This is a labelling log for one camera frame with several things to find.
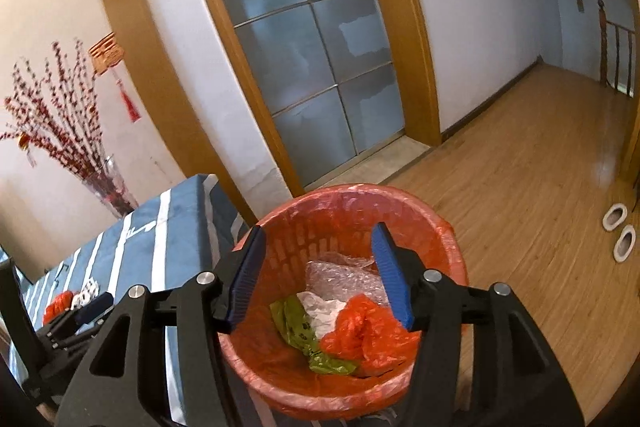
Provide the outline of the red plastic bag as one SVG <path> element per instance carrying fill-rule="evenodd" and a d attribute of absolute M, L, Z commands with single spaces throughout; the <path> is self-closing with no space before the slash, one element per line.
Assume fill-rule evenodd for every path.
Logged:
<path fill-rule="evenodd" d="M 73 291 L 62 291 L 61 294 L 56 295 L 50 305 L 47 305 L 47 308 L 44 310 L 42 324 L 47 325 L 53 321 L 55 317 L 72 309 L 73 300 Z"/>

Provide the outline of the white paw print bag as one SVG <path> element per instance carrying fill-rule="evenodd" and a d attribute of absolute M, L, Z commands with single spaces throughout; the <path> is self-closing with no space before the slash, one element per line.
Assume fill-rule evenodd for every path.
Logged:
<path fill-rule="evenodd" d="M 70 309 L 78 310 L 83 308 L 99 295 L 99 283 L 93 277 L 89 277 L 88 280 L 85 281 L 84 285 L 82 285 L 81 290 L 74 295 Z"/>

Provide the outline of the orange plastic bag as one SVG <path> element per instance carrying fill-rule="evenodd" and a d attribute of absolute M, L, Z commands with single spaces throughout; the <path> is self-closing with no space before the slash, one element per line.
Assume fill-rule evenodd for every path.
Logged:
<path fill-rule="evenodd" d="M 356 363 L 356 376 L 373 377 L 413 362 L 419 343 L 420 334 L 409 333 L 390 308 L 358 295 L 338 314 L 334 331 L 320 340 L 320 349 Z"/>

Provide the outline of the green paw print bag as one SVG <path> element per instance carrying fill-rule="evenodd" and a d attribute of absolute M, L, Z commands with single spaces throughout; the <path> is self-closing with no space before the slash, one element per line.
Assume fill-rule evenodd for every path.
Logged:
<path fill-rule="evenodd" d="M 352 375 L 358 365 L 330 357 L 320 349 L 320 341 L 310 317 L 297 296 L 288 296 L 269 305 L 272 321 L 282 339 L 303 353 L 309 368 L 320 375 Z"/>

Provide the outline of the clear bubble wrap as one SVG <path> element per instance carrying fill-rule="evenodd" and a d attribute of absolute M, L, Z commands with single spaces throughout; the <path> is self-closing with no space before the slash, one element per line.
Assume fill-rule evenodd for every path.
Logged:
<path fill-rule="evenodd" d="M 307 291 L 324 300 L 347 303 L 352 297 L 365 295 L 379 306 L 390 306 L 378 268 L 371 257 L 349 257 L 328 251 L 306 263 L 305 275 Z"/>

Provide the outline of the clear white plastic bag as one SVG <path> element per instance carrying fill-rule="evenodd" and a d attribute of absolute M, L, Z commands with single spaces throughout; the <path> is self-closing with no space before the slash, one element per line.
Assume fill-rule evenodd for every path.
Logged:
<path fill-rule="evenodd" d="M 309 317 L 314 335 L 319 340 L 334 331 L 338 314 L 346 307 L 344 301 L 326 300 L 312 291 L 302 291 L 297 294 L 297 298 Z"/>

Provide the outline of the orange trash basket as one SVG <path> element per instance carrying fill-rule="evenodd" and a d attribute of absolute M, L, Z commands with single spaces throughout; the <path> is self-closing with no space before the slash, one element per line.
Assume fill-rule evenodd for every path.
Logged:
<path fill-rule="evenodd" d="M 419 337 L 390 311 L 372 254 L 379 223 L 425 268 L 466 284 L 451 225 L 397 188 L 322 188 L 258 221 L 265 261 L 245 320 L 219 340 L 235 375 L 273 410 L 346 421 L 407 393 Z"/>

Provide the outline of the blue striped tablecloth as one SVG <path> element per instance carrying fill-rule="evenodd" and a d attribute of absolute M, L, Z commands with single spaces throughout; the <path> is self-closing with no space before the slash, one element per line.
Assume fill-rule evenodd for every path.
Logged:
<path fill-rule="evenodd" d="M 213 176 L 192 176 L 129 213 L 32 285 L 22 295 L 32 326 L 36 331 L 44 326 L 44 310 L 56 295 L 62 291 L 75 295 L 93 277 L 99 283 L 100 295 L 114 297 L 110 313 L 91 323 L 102 329 L 130 287 L 144 285 L 153 293 L 178 288 L 238 251 L 251 228 Z M 189 426 L 184 417 L 175 327 L 165 331 L 165 352 L 171 426 Z M 241 416 L 239 426 L 262 425 L 264 419 L 255 401 L 225 358 L 224 368 Z M 26 367 L 13 345 L 1 388 L 6 402 L 24 404 L 24 410 L 11 415 L 18 425 L 32 425 L 37 420 L 39 405 L 33 405 L 18 387 L 26 378 Z"/>

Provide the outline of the glass vase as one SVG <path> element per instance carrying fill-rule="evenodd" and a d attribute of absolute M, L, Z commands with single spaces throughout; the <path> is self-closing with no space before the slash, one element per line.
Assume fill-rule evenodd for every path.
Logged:
<path fill-rule="evenodd" d="M 137 199 L 129 191 L 113 155 L 107 156 L 102 169 L 87 176 L 82 180 L 82 184 L 116 219 L 128 216 L 139 206 Z"/>

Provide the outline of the white slipper far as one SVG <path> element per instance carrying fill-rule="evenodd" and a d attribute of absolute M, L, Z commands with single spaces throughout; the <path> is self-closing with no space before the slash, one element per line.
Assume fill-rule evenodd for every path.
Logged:
<path fill-rule="evenodd" d="M 616 202 L 606 210 L 602 218 L 602 227 L 605 231 L 612 232 L 626 220 L 627 215 L 627 207 L 621 202 Z"/>

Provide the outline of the small red lantern ornament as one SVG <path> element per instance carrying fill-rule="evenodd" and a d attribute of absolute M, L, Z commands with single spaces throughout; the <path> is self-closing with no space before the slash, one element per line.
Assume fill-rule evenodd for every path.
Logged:
<path fill-rule="evenodd" d="M 29 138 L 29 135 L 26 133 L 23 133 L 18 138 L 18 147 L 20 148 L 20 150 L 28 150 L 29 143 L 30 143 L 30 138 Z"/>

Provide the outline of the red berry branches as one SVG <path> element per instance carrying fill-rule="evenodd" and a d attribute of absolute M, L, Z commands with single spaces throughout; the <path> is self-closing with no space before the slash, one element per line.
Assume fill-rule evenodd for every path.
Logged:
<path fill-rule="evenodd" d="M 74 53 L 51 44 L 53 57 L 39 74 L 26 57 L 13 65 L 11 92 L 1 98 L 9 121 L 1 128 L 3 141 L 26 133 L 33 150 L 42 150 L 79 180 L 100 171 L 107 155 L 103 144 L 96 73 L 84 44 L 74 40 Z"/>

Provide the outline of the red knot tassel ornament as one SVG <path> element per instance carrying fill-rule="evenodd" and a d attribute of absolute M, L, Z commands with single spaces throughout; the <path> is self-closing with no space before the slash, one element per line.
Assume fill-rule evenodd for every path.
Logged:
<path fill-rule="evenodd" d="M 117 66 L 124 60 L 125 50 L 118 43 L 114 32 L 110 32 L 97 43 L 89 48 L 89 56 L 94 72 L 97 76 L 102 76 L 109 72 L 115 80 L 122 103 L 126 107 L 126 112 L 131 122 L 137 122 L 140 112 L 128 95 L 122 78 L 118 75 Z"/>

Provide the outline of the wooden stair railing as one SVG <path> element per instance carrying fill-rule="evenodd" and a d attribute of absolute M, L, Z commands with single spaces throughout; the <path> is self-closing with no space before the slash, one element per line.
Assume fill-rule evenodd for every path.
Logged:
<path fill-rule="evenodd" d="M 634 96 L 633 29 L 615 23 L 606 14 L 604 0 L 598 0 L 600 30 L 599 82 L 627 98 Z"/>

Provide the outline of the frosted glass sliding door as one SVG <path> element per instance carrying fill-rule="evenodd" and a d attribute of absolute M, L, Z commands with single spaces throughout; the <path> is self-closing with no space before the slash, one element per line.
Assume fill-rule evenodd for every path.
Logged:
<path fill-rule="evenodd" d="M 378 0 L 224 0 L 299 182 L 404 129 Z"/>

